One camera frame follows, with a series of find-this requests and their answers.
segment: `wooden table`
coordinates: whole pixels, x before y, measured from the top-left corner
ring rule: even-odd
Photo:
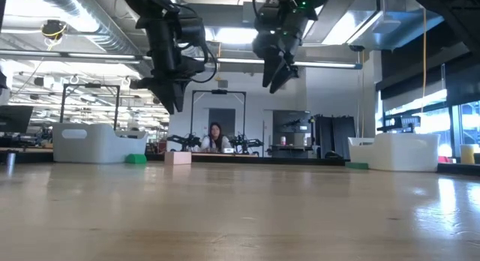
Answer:
[[[14,150],[17,152],[53,152],[53,148],[27,148],[25,151],[23,151],[23,148],[0,148],[0,152],[4,152],[7,150]]]

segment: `white storage bin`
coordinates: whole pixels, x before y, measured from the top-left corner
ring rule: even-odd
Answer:
[[[368,164],[373,154],[374,138],[348,138],[348,148],[350,151],[350,161],[353,163]]]
[[[114,131],[109,124],[55,123],[53,160],[87,164],[123,163],[130,154],[145,154],[147,138],[146,132]]]
[[[373,170],[436,172],[438,134],[381,133],[371,139],[349,139],[352,162],[367,163]]]

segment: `cardboard box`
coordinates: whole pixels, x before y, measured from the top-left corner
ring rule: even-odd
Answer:
[[[191,152],[168,151],[165,153],[165,165],[192,164]]]

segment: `doorway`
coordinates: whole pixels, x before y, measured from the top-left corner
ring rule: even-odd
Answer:
[[[208,126],[212,122],[217,122],[222,127],[222,134],[230,140],[235,137],[235,117],[234,109],[210,108],[208,111]]]

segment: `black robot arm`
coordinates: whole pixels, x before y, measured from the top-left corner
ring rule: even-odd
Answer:
[[[149,89],[163,104],[168,113],[183,110],[185,89],[198,73],[205,70],[209,55],[217,67],[216,58],[206,44],[202,19],[191,8],[173,4],[170,0],[125,0],[140,15],[137,29],[145,29],[153,61],[152,77],[132,82],[132,89]],[[198,61],[182,55],[179,44],[199,47],[204,59]]]
[[[276,92],[290,78],[298,76],[293,65],[308,20],[317,20],[314,9],[328,0],[267,1],[256,12],[255,28],[259,32],[253,51],[265,61],[263,86]],[[480,0],[416,0],[429,11],[445,19],[469,50],[480,58],[478,14]]]
[[[328,0],[277,0],[256,12],[253,52],[265,61],[262,85],[275,93],[290,78],[298,77],[293,65],[308,20],[317,20],[315,8]]]

